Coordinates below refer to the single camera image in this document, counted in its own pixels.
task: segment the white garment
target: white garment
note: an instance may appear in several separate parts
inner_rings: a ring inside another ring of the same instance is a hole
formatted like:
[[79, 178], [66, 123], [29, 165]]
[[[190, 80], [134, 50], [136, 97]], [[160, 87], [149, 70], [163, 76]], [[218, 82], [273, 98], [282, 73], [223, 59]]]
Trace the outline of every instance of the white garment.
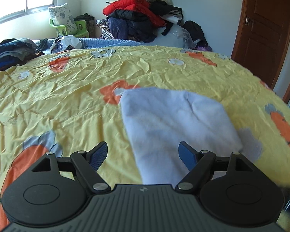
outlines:
[[120, 105], [143, 184], [175, 186], [189, 172], [178, 156], [181, 141], [217, 156], [242, 149], [223, 106], [210, 98], [151, 87], [125, 90]]

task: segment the red jacket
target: red jacket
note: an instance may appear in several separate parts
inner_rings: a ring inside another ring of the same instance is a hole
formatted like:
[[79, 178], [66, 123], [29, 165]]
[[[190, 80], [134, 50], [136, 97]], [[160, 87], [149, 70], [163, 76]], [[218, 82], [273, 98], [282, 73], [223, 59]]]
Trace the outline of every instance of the red jacket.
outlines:
[[165, 26], [165, 21], [149, 10], [149, 3], [146, 0], [119, 0], [111, 3], [109, 6], [104, 8], [103, 14], [108, 16], [116, 9], [125, 9], [141, 12], [149, 17], [150, 21], [154, 26]]

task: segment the bed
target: bed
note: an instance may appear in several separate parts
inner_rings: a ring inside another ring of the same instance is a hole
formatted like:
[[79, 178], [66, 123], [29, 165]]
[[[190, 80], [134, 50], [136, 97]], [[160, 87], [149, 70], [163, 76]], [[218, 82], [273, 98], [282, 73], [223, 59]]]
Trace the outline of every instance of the bed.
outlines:
[[[43, 55], [0, 72], [0, 194], [45, 152], [69, 156], [101, 141], [109, 152], [98, 173], [107, 183], [141, 184], [114, 93], [135, 87], [220, 102], [234, 127], [248, 128], [262, 144], [254, 164], [290, 187], [290, 109], [259, 78], [213, 52], [116, 44]], [[0, 229], [8, 223], [2, 212]], [[290, 231], [287, 214], [278, 223]]]

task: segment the green plastic chair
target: green plastic chair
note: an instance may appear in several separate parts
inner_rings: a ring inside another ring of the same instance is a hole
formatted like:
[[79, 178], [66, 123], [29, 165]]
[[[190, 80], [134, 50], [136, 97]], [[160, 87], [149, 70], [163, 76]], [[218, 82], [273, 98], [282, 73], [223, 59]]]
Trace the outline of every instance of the green plastic chair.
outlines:
[[[67, 27], [65, 25], [55, 26], [53, 20], [49, 19], [50, 26], [54, 27], [57, 31], [57, 35], [59, 36], [67, 36]], [[89, 38], [89, 32], [87, 31], [86, 21], [75, 21], [77, 32], [74, 35], [76, 38]]]

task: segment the pillow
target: pillow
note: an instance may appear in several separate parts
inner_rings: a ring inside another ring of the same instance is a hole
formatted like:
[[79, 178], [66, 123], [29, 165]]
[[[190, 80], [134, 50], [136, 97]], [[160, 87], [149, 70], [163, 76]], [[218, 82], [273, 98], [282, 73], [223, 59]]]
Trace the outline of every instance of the pillow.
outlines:
[[65, 25], [68, 35], [76, 34], [77, 27], [67, 3], [61, 6], [49, 7], [49, 13], [55, 26]]

